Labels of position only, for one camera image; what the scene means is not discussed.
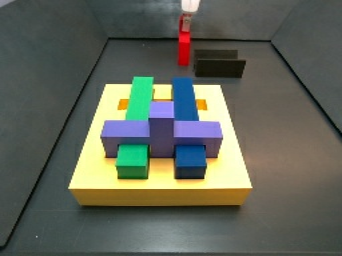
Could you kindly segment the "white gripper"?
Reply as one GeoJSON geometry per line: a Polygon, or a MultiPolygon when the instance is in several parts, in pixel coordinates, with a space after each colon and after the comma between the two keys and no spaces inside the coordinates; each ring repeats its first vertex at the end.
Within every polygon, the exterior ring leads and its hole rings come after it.
{"type": "Polygon", "coordinates": [[[198,12],[200,0],[180,0],[182,12],[182,31],[190,32],[191,28],[191,14],[198,12]]]}

